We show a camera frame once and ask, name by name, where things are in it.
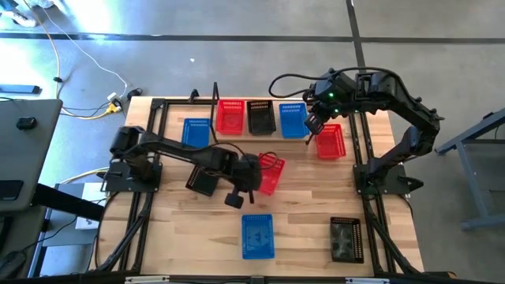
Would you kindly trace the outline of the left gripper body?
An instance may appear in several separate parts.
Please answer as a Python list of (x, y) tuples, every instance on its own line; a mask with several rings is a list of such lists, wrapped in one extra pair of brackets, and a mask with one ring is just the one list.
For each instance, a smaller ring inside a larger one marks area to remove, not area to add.
[(246, 153), (232, 163), (230, 182), (234, 191), (257, 191), (262, 182), (260, 160), (257, 155)]

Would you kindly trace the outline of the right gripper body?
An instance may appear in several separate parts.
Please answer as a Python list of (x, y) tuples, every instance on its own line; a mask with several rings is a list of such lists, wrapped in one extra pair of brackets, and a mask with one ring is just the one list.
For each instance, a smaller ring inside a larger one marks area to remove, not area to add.
[(310, 111), (319, 119), (338, 117), (341, 105), (348, 103), (356, 90), (351, 77), (336, 73), (336, 70), (328, 70), (305, 92), (305, 102), (312, 105)]

